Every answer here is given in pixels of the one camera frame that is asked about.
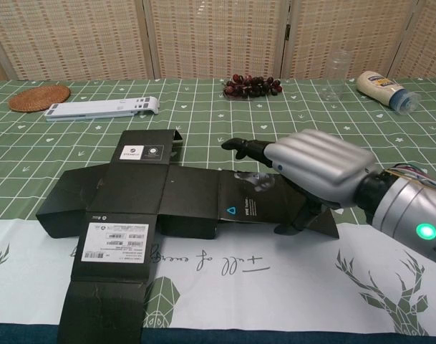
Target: woven folding screen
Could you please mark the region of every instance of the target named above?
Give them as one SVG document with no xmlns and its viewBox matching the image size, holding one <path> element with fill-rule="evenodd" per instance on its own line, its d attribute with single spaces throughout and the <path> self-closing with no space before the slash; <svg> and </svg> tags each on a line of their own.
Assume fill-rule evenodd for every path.
<svg viewBox="0 0 436 344">
<path fill-rule="evenodd" d="M 328 54 L 352 54 L 349 76 L 364 70 L 389 71 L 413 6 L 412 0 L 294 0 L 284 76 L 322 77 Z"/>
<path fill-rule="evenodd" d="M 392 77 L 436 76 L 436 0 L 426 1 L 398 54 Z"/>
<path fill-rule="evenodd" d="M 160 77 L 272 75 L 276 55 L 281 61 L 277 49 L 283 45 L 280 31 L 286 4 L 279 0 L 145 0 Z"/>
<path fill-rule="evenodd" d="M 0 0 L 0 42 L 23 80 L 152 76 L 134 1 Z"/>
</svg>

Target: green led light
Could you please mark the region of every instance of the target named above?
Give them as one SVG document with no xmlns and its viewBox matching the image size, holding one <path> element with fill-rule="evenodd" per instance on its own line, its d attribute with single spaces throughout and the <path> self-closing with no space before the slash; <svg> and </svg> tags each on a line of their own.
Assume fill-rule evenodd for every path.
<svg viewBox="0 0 436 344">
<path fill-rule="evenodd" d="M 417 234 L 421 239 L 433 240 L 436 237 L 436 228 L 431 224 L 419 224 Z"/>
</svg>

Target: white label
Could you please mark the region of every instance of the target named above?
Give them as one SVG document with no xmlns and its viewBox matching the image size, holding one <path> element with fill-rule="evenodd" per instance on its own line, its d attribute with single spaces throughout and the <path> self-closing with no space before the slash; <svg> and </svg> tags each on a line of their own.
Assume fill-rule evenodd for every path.
<svg viewBox="0 0 436 344">
<path fill-rule="evenodd" d="M 140 160 L 143 153 L 143 145 L 125 145 L 120 154 L 120 160 Z"/>
<path fill-rule="evenodd" d="M 83 262 L 144 263 L 148 224 L 90 222 Z"/>
</svg>

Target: wires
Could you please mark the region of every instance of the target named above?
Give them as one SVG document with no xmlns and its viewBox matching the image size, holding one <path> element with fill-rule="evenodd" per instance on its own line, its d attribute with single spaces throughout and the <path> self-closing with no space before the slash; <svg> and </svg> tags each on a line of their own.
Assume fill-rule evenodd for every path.
<svg viewBox="0 0 436 344">
<path fill-rule="evenodd" d="M 399 177 L 414 179 L 424 186 L 436 189 L 436 181 L 433 181 L 423 170 L 411 163 L 397 163 L 393 167 L 387 168 L 386 171 Z"/>
</svg>

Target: white plastic device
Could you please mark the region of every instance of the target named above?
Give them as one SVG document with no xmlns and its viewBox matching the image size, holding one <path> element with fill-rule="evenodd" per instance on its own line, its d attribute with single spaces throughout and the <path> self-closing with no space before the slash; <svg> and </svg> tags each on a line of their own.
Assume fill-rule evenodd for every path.
<svg viewBox="0 0 436 344">
<path fill-rule="evenodd" d="M 52 104 L 44 111 L 47 121 L 87 120 L 132 116 L 139 111 L 151 110 L 159 113 L 159 101 L 155 97 L 93 100 L 90 102 L 63 102 Z"/>
</svg>

